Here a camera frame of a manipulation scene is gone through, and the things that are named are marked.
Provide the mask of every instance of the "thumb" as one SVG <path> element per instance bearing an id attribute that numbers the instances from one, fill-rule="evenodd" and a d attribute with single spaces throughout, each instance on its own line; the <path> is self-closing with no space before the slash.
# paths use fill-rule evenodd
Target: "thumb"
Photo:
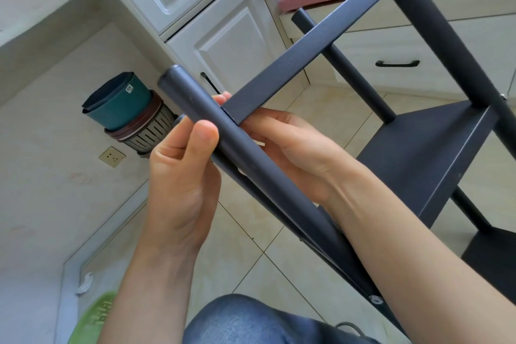
<path id="1" fill-rule="evenodd" d="M 217 127 L 207 120 L 200 120 L 193 126 L 186 151 L 181 161 L 191 182 L 200 182 L 213 150 L 219 142 Z"/>

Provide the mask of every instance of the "white wall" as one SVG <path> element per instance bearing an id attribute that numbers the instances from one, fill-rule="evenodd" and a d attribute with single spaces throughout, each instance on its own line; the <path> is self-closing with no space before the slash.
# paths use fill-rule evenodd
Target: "white wall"
<path id="1" fill-rule="evenodd" d="M 62 264 L 148 178 L 148 163 L 81 114 L 124 70 L 159 72 L 110 23 L 0 107 L 0 342 L 53 342 Z M 98 156 L 127 155 L 112 169 Z"/>

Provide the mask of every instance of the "jeans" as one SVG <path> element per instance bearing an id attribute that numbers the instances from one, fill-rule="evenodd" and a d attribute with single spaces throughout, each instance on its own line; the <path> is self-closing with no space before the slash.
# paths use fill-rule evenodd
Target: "jeans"
<path id="1" fill-rule="evenodd" d="M 188 324 L 183 344 L 371 344 L 326 323 L 275 310 L 244 295 L 225 295 Z"/>

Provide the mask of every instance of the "left hand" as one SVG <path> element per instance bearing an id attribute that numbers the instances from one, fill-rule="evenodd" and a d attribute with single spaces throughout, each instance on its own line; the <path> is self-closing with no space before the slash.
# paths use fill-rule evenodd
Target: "left hand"
<path id="1" fill-rule="evenodd" d="M 228 93 L 214 96 L 222 105 Z M 142 239 L 166 253 L 197 254 L 206 240 L 220 193 L 210 160 L 217 127 L 185 117 L 153 150 L 147 220 Z"/>

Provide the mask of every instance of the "hand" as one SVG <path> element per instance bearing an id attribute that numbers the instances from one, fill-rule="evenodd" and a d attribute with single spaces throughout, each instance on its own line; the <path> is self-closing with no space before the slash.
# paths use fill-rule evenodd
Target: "hand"
<path id="1" fill-rule="evenodd" d="M 353 161 L 334 141 L 300 117 L 259 108 L 243 123 L 251 138 L 265 143 L 263 150 L 314 203 L 332 197 L 330 180 L 341 162 Z"/>
<path id="2" fill-rule="evenodd" d="M 229 94 L 214 96 L 222 105 Z M 197 254 L 206 240 L 220 193 L 220 173 L 210 161 L 217 127 L 185 117 L 152 150 L 149 211 L 142 239 L 172 253 Z"/>

